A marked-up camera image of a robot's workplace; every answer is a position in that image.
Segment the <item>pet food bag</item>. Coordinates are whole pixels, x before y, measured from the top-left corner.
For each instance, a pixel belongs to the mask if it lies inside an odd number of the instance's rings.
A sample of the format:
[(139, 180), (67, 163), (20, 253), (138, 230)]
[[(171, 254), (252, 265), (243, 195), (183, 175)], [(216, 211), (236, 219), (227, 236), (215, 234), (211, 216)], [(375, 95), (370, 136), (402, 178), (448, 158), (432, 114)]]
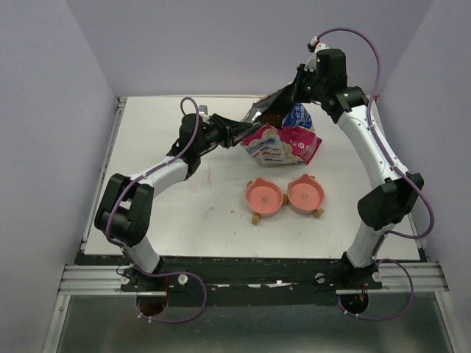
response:
[[(322, 144), (310, 113), (303, 104), (291, 100), (292, 88), (291, 83), (257, 100), (241, 119), (261, 125), (241, 141), (244, 150), (261, 165), (307, 165)], [(286, 114), (280, 129), (259, 121), (266, 111)]]

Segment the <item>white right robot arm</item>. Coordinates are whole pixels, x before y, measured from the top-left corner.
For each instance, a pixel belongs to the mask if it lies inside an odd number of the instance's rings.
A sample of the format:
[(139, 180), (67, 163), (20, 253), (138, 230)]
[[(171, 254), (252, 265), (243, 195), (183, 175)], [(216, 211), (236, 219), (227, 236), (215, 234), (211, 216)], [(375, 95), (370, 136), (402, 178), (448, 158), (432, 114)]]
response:
[(424, 185), (395, 156), (363, 90), (347, 84), (346, 56), (326, 45), (309, 47), (312, 56), (297, 68), (292, 101), (318, 103), (348, 137), (364, 165), (371, 191), (357, 203), (361, 218), (355, 239), (345, 255), (350, 261), (339, 269), (339, 281), (355, 288), (365, 280), (363, 268), (373, 263), (382, 236), (408, 215)]

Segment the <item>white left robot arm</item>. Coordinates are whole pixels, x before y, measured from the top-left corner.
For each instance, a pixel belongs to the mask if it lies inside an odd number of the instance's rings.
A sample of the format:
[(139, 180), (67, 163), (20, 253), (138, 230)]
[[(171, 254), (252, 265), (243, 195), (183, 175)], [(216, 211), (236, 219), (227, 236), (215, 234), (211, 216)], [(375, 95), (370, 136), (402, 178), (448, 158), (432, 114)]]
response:
[(204, 119), (197, 113), (184, 115), (179, 136), (164, 160), (147, 170), (109, 179), (96, 211), (94, 226), (140, 268), (138, 282), (147, 290), (162, 285), (160, 255), (147, 237), (154, 198), (189, 179), (202, 156), (217, 146), (231, 148), (261, 128), (259, 122), (232, 121), (217, 114)]

